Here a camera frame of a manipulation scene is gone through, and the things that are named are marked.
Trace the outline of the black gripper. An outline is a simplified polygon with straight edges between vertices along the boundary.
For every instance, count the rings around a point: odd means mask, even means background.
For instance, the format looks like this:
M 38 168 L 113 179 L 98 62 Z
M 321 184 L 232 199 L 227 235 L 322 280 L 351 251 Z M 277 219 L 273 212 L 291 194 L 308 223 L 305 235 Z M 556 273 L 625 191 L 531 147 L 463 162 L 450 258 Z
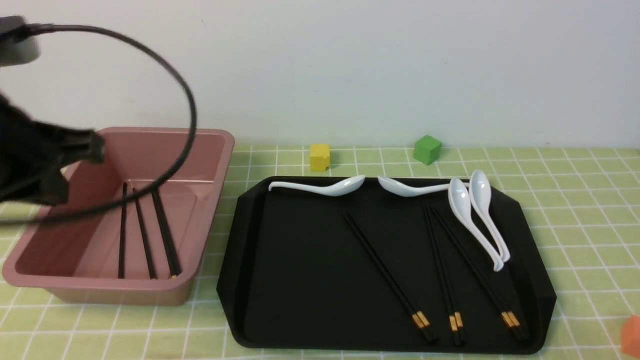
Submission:
M 4 95 L 0 118 L 2 202 L 62 205 L 70 195 L 62 169 L 80 161 L 105 161 L 105 140 L 95 130 L 34 120 Z

